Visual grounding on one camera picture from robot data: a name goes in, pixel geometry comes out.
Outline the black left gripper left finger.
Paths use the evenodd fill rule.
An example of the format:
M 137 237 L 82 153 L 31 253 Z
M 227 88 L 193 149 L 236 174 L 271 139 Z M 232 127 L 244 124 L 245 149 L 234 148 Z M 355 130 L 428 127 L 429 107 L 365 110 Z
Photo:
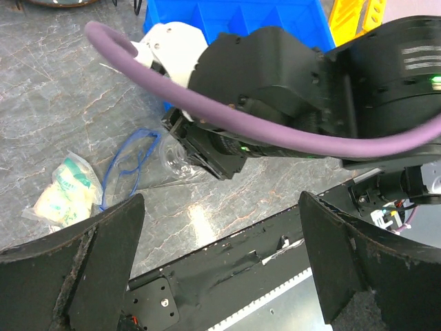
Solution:
M 144 216 L 135 194 L 1 251 L 1 329 L 117 330 Z

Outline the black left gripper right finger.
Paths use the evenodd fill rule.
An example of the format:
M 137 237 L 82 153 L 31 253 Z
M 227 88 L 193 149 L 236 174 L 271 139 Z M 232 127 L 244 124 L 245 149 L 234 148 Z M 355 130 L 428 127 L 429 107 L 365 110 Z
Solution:
M 440 249 L 382 230 L 308 192 L 302 233 L 333 330 L 439 330 Z

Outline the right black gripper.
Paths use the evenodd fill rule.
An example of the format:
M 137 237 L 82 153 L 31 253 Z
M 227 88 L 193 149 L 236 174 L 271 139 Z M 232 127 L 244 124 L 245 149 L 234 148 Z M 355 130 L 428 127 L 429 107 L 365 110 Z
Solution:
M 171 107 L 162 122 L 186 151 L 189 162 L 202 167 L 218 180 L 232 179 L 245 165 L 245 157 L 221 154 L 212 143 L 210 132 L 188 121 L 179 109 Z

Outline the clear glass funnel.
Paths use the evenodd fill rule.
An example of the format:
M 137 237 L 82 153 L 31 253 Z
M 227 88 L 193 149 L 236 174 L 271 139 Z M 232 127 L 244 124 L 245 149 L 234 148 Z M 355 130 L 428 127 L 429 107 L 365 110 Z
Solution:
M 205 175 L 204 169 L 191 163 L 184 147 L 170 134 L 160 142 L 158 155 L 162 166 L 174 179 L 189 181 Z

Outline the blue plastic divided bin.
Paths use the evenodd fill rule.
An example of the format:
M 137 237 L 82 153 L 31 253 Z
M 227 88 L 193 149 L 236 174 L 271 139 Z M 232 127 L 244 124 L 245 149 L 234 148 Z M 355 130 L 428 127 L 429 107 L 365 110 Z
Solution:
M 157 0 L 147 2 L 143 31 L 157 23 L 180 21 L 200 29 L 208 43 L 222 33 L 247 36 L 278 26 L 310 48 L 336 47 L 317 0 Z

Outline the yellow test tube rack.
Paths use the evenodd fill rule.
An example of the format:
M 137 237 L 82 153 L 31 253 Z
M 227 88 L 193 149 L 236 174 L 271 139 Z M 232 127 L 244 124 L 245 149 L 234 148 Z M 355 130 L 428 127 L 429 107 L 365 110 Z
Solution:
M 336 0 L 328 24 L 334 42 L 341 45 L 382 24 L 386 0 Z

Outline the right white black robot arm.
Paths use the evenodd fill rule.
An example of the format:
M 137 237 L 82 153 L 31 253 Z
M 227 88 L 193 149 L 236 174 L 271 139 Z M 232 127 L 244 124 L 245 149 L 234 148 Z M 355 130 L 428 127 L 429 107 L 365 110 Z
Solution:
M 164 269 L 177 309 L 171 330 L 205 330 L 311 268 L 335 330 L 439 330 L 440 250 L 383 230 L 376 211 L 437 205 L 423 165 L 440 159 L 440 18 L 399 19 L 329 52 L 279 27 L 222 33 L 204 51 L 191 90 L 291 129 L 355 139 L 344 168 L 372 167 L 323 196 L 175 260 Z

